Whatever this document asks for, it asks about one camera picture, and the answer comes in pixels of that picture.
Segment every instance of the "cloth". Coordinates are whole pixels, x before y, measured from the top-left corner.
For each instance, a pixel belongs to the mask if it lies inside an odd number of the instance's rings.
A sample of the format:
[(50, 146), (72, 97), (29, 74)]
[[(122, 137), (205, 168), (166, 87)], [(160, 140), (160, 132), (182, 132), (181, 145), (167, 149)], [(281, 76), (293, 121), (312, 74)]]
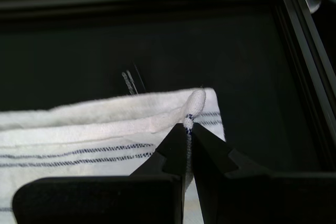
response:
[[(190, 123), (187, 115), (225, 140), (212, 89), (118, 97), (49, 111), (0, 113), (0, 223), (15, 223), (12, 197), (30, 181), (131, 174), (176, 123)], [(203, 222), (194, 182), (186, 192), (184, 221)]]

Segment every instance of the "white towel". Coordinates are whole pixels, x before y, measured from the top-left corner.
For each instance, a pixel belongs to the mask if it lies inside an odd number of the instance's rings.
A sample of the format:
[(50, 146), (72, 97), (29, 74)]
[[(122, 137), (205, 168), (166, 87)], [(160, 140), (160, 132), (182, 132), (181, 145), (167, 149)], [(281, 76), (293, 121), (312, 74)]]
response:
[[(119, 97), (49, 111), (0, 113), (0, 223), (15, 223), (13, 194), (30, 181), (131, 174), (187, 114), (198, 116), (195, 122), (225, 140), (212, 89)], [(202, 222), (192, 182), (185, 196), (184, 223)]]

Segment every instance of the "dark panel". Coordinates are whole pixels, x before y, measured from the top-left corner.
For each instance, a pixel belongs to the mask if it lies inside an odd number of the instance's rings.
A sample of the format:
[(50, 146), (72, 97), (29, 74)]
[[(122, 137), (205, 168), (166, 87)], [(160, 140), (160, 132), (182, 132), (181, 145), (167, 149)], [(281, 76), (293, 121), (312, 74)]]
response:
[(271, 11), (227, 9), (2, 32), (0, 110), (126, 94), (121, 72), (135, 63), (148, 92), (214, 88), (228, 142), (260, 164), (319, 169)]

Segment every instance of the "striped towel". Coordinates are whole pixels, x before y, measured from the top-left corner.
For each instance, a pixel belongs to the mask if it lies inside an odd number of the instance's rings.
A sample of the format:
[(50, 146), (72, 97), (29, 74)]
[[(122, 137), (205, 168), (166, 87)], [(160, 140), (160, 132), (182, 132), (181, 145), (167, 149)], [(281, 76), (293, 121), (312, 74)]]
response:
[[(195, 122), (225, 140), (215, 91), (200, 90), (0, 113), (0, 223), (15, 223), (12, 197), (32, 180), (131, 174), (191, 111), (198, 111)], [(184, 223), (203, 223), (194, 182), (185, 196)]]

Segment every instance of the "black frame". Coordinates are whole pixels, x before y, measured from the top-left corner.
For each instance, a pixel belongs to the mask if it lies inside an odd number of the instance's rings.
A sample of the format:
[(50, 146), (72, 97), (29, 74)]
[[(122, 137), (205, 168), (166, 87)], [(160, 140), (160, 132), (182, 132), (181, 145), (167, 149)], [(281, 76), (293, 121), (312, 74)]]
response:
[[(192, 1), (199, 5), (202, 0)], [(305, 0), (224, 1), (272, 3), (321, 167), (336, 170), (336, 77)], [(71, 17), (123, 16), (172, 8), (180, 6), (174, 0), (0, 0), (0, 29)]]

